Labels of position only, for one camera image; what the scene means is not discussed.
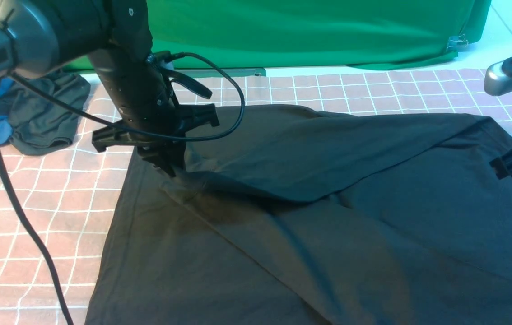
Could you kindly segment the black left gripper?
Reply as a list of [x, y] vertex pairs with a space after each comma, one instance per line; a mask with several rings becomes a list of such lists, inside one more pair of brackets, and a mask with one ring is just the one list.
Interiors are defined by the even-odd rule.
[[210, 98], [200, 82], [169, 68], [169, 51], [134, 61], [118, 47], [97, 50], [88, 56], [121, 119], [92, 133], [92, 144], [101, 153], [111, 146], [138, 147], [143, 161], [170, 177], [186, 170], [186, 142], [168, 142], [165, 136], [184, 137], [188, 131], [209, 124], [219, 126], [214, 104], [182, 105], [171, 78], [193, 93]]

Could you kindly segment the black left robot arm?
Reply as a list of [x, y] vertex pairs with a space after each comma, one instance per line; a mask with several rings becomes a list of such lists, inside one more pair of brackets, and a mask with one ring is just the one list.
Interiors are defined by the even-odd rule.
[[219, 126], [215, 105], [182, 105], [170, 79], [204, 98], [211, 91], [153, 53], [144, 0], [0, 0], [0, 77], [43, 77], [87, 56], [121, 119], [92, 133], [97, 152], [132, 146], [163, 169], [184, 169], [186, 133]]

